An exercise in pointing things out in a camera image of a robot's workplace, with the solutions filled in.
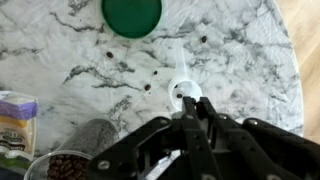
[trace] gray marble veining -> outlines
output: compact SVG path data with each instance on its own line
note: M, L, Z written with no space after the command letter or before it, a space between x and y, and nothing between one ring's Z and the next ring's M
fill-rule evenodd
M302 133L297 63L272 0L163 2L157 28L128 40L104 26L95 0L0 0L0 90L39 98L37 156L90 119L111 121L123 137L170 117L178 42L218 112Z

